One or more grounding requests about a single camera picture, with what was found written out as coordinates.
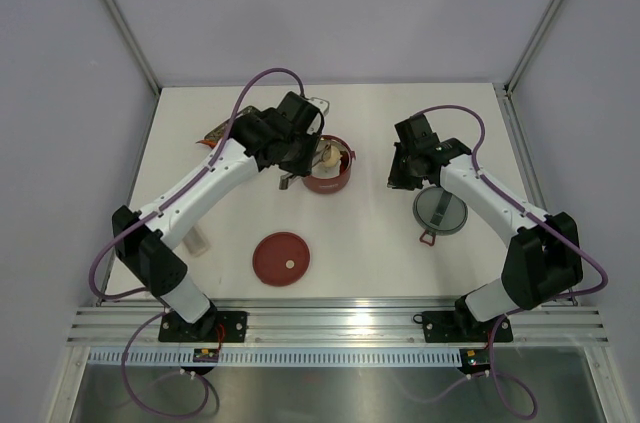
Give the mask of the metal food tongs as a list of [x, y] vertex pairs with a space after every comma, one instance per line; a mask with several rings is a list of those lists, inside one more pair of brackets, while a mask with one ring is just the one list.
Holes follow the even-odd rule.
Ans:
[[310, 176], [312, 169], [331, 154], [330, 147], [330, 143], [320, 142], [319, 147], [308, 161], [296, 164], [292, 169], [284, 169], [284, 174], [280, 176], [278, 189], [286, 191], [296, 180]]

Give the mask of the toy white mushroom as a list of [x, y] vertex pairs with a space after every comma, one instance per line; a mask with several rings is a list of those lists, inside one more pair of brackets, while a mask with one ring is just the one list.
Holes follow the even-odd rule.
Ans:
[[338, 165], [341, 161], [341, 152], [340, 150], [330, 145], [322, 154], [322, 165], [325, 168], [331, 168]]

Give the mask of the red steel lunch box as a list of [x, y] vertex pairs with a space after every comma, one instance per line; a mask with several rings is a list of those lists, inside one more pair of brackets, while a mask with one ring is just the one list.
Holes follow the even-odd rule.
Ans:
[[355, 151], [341, 138], [332, 135], [323, 135], [320, 142], [327, 142], [337, 147], [341, 152], [341, 161], [338, 165], [325, 168], [322, 162], [312, 169], [310, 176], [302, 179], [303, 185], [316, 194], [333, 194], [341, 191], [349, 182], [351, 170], [356, 160]]

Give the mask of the grey transparent lid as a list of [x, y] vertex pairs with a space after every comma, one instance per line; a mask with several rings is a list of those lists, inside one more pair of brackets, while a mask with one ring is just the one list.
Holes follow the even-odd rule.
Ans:
[[412, 211], [422, 228], [419, 241], [431, 247], [435, 245], [438, 236], [458, 233], [468, 219], [467, 205], [440, 187], [420, 191], [414, 199]]

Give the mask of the red round lid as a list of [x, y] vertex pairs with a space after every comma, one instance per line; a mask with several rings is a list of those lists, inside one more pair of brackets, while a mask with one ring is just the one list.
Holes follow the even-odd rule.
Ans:
[[257, 278], [273, 287], [285, 287], [299, 281], [309, 269], [311, 253], [306, 241], [291, 232], [276, 232], [265, 237], [252, 255]]

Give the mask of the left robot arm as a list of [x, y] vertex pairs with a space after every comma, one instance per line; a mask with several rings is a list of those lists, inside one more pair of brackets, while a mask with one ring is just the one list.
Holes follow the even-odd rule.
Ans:
[[195, 341], [215, 331], [215, 306], [174, 250], [224, 196], [276, 166], [310, 175], [330, 104], [287, 93], [277, 107], [236, 116], [206, 158], [179, 183], [142, 208], [112, 217], [117, 258], [154, 298], [181, 318]]

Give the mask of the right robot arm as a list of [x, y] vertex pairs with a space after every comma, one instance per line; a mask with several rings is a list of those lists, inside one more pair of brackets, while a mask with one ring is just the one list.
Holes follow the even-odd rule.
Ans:
[[577, 224], [567, 213], [550, 215], [519, 199], [482, 171], [473, 149], [442, 140], [424, 115], [396, 124], [398, 136], [387, 185], [416, 192], [412, 211], [421, 241], [459, 232], [475, 212], [506, 247], [500, 276], [459, 297], [450, 321], [476, 339], [491, 321], [513, 310], [531, 310], [583, 279]]

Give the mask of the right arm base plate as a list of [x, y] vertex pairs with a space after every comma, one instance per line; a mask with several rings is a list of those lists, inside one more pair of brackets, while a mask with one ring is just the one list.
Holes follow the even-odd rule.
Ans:
[[469, 323], [453, 310], [427, 310], [412, 321], [422, 328], [426, 343], [487, 343], [497, 319]]

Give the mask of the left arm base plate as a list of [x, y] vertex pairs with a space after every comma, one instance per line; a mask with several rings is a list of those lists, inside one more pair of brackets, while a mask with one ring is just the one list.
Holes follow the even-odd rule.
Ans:
[[162, 343], [243, 343], [249, 314], [244, 311], [220, 311], [188, 323], [176, 312], [165, 314], [160, 323], [158, 340]]

